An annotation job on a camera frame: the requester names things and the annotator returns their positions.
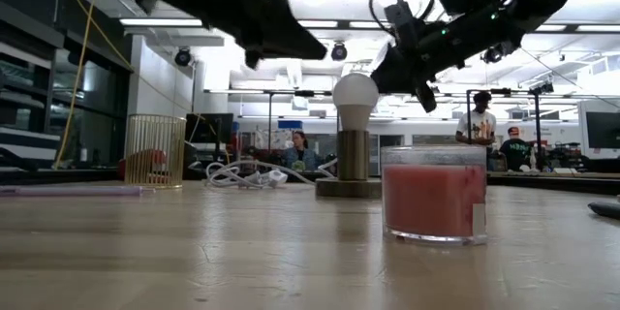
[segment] glass candle jar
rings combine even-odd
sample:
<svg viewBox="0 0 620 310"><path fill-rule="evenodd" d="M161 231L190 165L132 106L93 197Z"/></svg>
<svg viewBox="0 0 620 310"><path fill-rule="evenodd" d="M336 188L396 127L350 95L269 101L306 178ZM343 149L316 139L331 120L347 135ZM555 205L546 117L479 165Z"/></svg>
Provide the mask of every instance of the glass candle jar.
<svg viewBox="0 0 620 310"><path fill-rule="evenodd" d="M460 245L486 242L484 147L385 147L381 163L386 235Z"/></svg>

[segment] person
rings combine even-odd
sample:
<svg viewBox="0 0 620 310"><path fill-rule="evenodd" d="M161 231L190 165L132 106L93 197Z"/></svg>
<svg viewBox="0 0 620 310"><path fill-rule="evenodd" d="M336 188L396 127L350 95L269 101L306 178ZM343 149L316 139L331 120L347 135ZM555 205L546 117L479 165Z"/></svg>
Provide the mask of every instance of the person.
<svg viewBox="0 0 620 310"><path fill-rule="evenodd" d="M530 144L520 138L518 127L510 127L508 135L510 138L504 141L500 152L506 156L508 170L521 171L521 166L529 166L526 161L530 155Z"/></svg>
<svg viewBox="0 0 620 310"><path fill-rule="evenodd" d="M491 150L491 145L495 142L495 126L497 119L495 115L488 112L488 103L491 101L491 94L479 92L474 96L476 107L471 112L471 141L468 138L467 114L464 114L458 121L456 127L456 141L486 146Z"/></svg>
<svg viewBox="0 0 620 310"><path fill-rule="evenodd" d="M284 162L287 168L294 171L317 170L317 154L308 149L308 139L303 132L293 132L293 147L284 151Z"/></svg>

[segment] white cable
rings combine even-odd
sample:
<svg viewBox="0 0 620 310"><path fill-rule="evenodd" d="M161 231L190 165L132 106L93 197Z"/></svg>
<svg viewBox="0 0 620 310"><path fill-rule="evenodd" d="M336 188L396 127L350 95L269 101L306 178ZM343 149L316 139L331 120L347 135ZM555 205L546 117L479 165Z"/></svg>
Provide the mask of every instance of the white cable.
<svg viewBox="0 0 620 310"><path fill-rule="evenodd" d="M333 160L330 161L327 164L324 164L322 166L319 166L319 172L321 172L322 174L328 176L328 177L333 177L333 175L331 173L329 173L328 171L325 170L325 168L328 168L329 166L334 165L337 162L337 160ZM264 166L270 169L276 169L279 170L281 172L284 173L288 173L291 175L294 175L295 177L297 177L299 180L301 180L302 182L309 184L309 185L315 185L313 181L308 180L306 178L304 178L301 174L297 173L294 170L291 169L287 169L285 167L282 166L278 166L278 165L273 165L273 164L268 164L268 163L264 163L264 162L260 162L260 161L255 161L255 160L241 160L241 161L235 161L233 163L230 163L228 165L222 165L220 163L214 162L211 163L209 166L206 167L206 180L207 183L213 185L214 187L218 187L218 188L227 188L227 187L231 187L231 186L238 186L240 184L242 184L243 186L247 186L249 188L257 188L257 189L262 189L266 186L268 186L268 184L259 184L259 183L255 183L252 182L246 178L240 177L238 175L239 173L239 165L259 165L259 166ZM215 170L214 172L211 172L211 169L213 167L217 167L218 169ZM218 175L223 175L226 178L225 179L219 179L216 180L215 177Z"/></svg>

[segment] pink object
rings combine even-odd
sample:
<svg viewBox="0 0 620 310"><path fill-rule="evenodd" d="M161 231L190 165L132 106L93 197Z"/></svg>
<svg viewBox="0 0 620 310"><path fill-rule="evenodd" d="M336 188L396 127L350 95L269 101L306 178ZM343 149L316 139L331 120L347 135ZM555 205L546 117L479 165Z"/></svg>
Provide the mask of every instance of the pink object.
<svg viewBox="0 0 620 310"><path fill-rule="evenodd" d="M92 186L92 187L38 187L38 186L0 186L2 197L138 197L153 191L142 187Z"/></svg>
<svg viewBox="0 0 620 310"><path fill-rule="evenodd" d="M450 244L486 241L484 149L392 148L383 156L387 234ZM424 162L440 165L417 164Z"/></svg>

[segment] woman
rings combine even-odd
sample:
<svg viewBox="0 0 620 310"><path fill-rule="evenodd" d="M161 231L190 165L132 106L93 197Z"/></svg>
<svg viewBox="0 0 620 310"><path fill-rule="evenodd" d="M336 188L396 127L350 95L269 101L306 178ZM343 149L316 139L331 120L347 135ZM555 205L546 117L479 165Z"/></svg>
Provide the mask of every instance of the woman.
<svg viewBox="0 0 620 310"><path fill-rule="evenodd" d="M284 151L286 167L294 171L316 171L317 154L308 149L308 139L301 131L293 132L293 147Z"/></svg>

